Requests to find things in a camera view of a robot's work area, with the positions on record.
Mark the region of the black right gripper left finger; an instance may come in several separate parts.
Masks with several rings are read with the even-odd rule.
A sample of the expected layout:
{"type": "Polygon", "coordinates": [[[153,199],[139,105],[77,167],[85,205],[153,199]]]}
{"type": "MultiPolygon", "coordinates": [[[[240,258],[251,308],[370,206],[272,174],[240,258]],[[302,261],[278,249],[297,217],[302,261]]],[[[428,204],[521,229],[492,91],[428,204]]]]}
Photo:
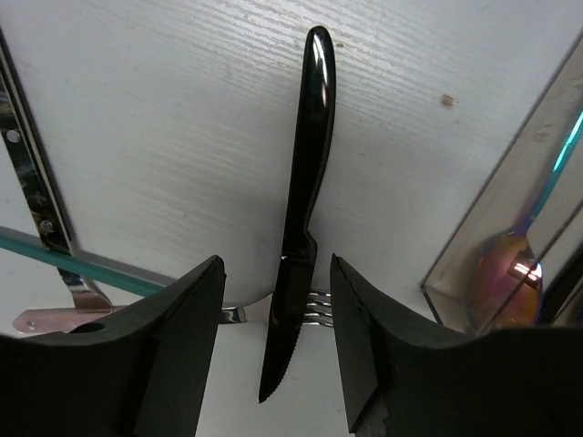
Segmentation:
{"type": "Polygon", "coordinates": [[[213,256],[70,332],[1,339],[4,436],[192,436],[226,274],[213,256]]]}

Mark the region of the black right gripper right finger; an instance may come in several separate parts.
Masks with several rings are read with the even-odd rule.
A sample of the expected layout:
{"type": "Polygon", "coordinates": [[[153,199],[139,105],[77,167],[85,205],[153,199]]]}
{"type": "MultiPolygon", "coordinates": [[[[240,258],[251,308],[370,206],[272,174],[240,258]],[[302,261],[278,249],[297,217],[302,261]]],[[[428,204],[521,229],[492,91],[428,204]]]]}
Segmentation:
{"type": "Polygon", "coordinates": [[[330,265],[332,315],[350,433],[357,436],[579,436],[582,331],[471,337],[330,265]]]}

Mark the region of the teal chopstick crossing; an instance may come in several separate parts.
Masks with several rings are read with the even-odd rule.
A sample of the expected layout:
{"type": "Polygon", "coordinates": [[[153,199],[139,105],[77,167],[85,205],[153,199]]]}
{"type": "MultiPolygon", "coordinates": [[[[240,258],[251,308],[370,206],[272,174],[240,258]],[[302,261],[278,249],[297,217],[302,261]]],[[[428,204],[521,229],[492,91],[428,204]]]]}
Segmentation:
{"type": "Polygon", "coordinates": [[[140,297],[150,296],[165,288],[165,285],[139,279],[121,271],[47,249],[42,246],[39,239],[15,229],[1,227],[1,248],[140,297]]]}

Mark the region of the iridescent long-handled spoon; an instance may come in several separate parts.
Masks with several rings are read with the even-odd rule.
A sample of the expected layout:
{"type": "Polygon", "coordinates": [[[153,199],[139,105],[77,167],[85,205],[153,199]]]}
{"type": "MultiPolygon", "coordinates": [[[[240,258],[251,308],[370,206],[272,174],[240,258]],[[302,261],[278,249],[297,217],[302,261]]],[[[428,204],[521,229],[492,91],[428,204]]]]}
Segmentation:
{"type": "Polygon", "coordinates": [[[543,267],[527,233],[581,138],[582,115],[578,114],[527,212],[510,230],[491,238],[479,257],[465,294],[465,311],[473,333],[531,326],[537,321],[543,296],[543,267]]]}

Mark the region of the clear acrylic utensil organizer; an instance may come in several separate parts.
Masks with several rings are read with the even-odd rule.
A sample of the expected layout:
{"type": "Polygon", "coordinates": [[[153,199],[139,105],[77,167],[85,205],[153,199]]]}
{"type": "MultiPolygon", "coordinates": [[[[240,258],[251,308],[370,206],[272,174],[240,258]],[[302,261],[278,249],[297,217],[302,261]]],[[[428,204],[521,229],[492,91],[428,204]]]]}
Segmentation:
{"type": "Polygon", "coordinates": [[[567,193],[582,151],[577,38],[424,279],[438,323],[473,334],[535,324],[546,257],[582,206],[567,193]]]}

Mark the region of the pink-handled fork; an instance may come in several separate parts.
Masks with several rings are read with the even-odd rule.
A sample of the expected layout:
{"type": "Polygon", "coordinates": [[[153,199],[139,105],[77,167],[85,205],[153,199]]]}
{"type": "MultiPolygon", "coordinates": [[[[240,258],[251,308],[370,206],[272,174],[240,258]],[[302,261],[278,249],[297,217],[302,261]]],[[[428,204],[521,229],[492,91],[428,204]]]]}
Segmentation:
{"type": "MultiPolygon", "coordinates": [[[[262,300],[247,307],[224,307],[220,324],[239,324],[247,321],[251,315],[267,300],[262,300]]],[[[108,310],[79,310],[74,308],[25,310],[13,320],[13,327],[19,333],[37,335],[41,333],[63,331],[70,332],[78,326],[102,319],[124,306],[114,306],[108,310]]],[[[303,324],[332,328],[331,293],[324,290],[312,290],[307,300],[303,324]]]]}

